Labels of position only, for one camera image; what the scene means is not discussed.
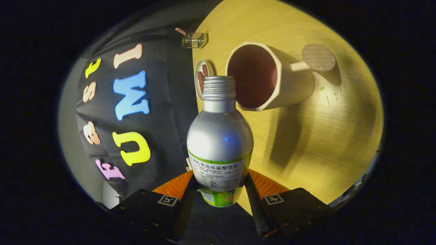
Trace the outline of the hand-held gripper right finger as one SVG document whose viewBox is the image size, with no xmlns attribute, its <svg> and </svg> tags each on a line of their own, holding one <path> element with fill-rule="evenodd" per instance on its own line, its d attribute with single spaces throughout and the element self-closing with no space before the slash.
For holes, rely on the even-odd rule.
<svg viewBox="0 0 436 245">
<path fill-rule="evenodd" d="M 333 213 L 304 188 L 291 190 L 252 169 L 244 184 L 257 234 L 264 239 L 289 240 Z"/>
</svg>

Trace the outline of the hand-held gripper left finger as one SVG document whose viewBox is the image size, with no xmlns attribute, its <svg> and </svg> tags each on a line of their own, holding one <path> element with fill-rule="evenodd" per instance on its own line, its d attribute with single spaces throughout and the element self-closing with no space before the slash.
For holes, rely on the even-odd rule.
<svg viewBox="0 0 436 245">
<path fill-rule="evenodd" d="M 192 170 L 154 190 L 139 189 L 113 208 L 97 205 L 146 235 L 179 242 L 184 235 L 198 183 Z"/>
</svg>

